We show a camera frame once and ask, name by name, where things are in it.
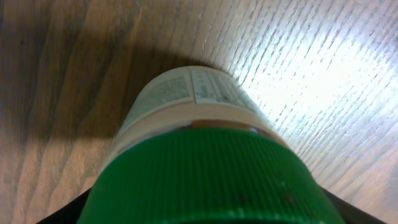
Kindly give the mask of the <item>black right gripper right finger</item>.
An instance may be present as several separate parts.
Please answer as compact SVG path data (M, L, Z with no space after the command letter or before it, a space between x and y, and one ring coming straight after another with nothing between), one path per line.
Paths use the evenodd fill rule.
M376 217L338 198L326 189L322 188L322 190L326 193L333 206L338 210L340 216L347 224L386 224Z

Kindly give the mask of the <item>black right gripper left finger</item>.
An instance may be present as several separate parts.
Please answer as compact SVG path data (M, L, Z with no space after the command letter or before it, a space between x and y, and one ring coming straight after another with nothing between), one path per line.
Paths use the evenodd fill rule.
M57 210L53 214L37 222L37 224L77 224L91 189Z

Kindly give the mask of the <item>green lid white jar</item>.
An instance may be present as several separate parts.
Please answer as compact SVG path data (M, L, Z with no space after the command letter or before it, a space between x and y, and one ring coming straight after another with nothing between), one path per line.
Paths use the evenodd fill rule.
M169 70L139 93L79 223L342 223L229 75Z

